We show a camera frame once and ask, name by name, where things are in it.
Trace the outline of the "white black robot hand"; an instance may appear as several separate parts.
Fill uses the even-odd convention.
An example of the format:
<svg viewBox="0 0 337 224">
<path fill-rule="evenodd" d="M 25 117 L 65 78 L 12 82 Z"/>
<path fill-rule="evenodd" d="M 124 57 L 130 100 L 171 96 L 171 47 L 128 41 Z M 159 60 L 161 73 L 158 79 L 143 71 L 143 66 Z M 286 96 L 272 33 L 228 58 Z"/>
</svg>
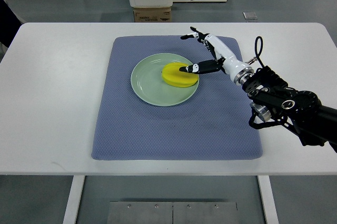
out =
<svg viewBox="0 0 337 224">
<path fill-rule="evenodd" d="M 202 61 L 193 65 L 180 67 L 179 71 L 191 74 L 208 74 L 223 71 L 230 76 L 236 85 L 243 85 L 253 76 L 254 70 L 248 63 L 237 59 L 236 55 L 215 35 L 202 33 L 191 27 L 190 34 L 181 36 L 182 40 L 196 38 L 212 54 L 213 59 Z"/>
</svg>

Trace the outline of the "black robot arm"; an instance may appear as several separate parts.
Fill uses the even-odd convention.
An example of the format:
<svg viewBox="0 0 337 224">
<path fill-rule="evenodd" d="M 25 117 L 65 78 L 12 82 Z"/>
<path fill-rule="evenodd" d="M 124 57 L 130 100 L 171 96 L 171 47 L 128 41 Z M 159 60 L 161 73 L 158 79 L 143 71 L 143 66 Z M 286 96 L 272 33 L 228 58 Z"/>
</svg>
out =
<svg viewBox="0 0 337 224">
<path fill-rule="evenodd" d="M 249 125 L 262 129 L 281 125 L 295 134 L 303 146 L 336 150 L 336 109 L 323 106 L 308 90 L 289 87 L 269 66 L 262 64 L 249 76 L 242 89 L 252 101 Z"/>
</svg>

